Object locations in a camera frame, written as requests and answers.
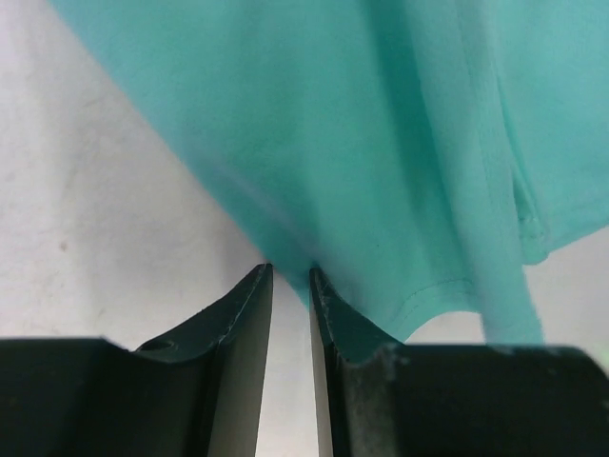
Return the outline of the teal t shirt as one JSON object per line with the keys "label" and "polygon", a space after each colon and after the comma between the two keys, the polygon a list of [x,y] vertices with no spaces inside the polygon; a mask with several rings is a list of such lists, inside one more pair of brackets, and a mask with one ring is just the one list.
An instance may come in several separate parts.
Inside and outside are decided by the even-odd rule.
{"label": "teal t shirt", "polygon": [[537,344],[523,267],[608,222],[604,1],[58,1],[302,296]]}

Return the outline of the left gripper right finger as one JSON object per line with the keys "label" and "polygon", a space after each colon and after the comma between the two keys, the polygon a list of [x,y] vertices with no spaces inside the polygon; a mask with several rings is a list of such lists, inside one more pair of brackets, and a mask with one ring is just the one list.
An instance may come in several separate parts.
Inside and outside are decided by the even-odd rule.
{"label": "left gripper right finger", "polygon": [[323,456],[604,456],[608,378],[569,347],[406,345],[309,274]]}

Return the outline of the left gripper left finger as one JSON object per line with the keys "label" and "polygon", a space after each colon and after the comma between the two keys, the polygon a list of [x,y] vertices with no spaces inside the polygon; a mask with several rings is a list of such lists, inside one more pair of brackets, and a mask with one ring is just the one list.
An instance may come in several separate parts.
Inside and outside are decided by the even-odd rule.
{"label": "left gripper left finger", "polygon": [[255,450],[273,268],[135,350],[104,338],[1,342],[5,456],[208,456]]}

